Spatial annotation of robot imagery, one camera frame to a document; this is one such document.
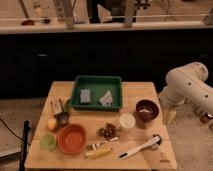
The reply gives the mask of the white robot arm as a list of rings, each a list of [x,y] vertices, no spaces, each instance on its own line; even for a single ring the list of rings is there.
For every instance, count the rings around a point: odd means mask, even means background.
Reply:
[[[175,107],[186,99],[213,116],[213,87],[205,83],[208,75],[207,67],[201,62],[174,68],[166,74],[167,85],[158,95],[164,124],[171,123],[176,115]]]

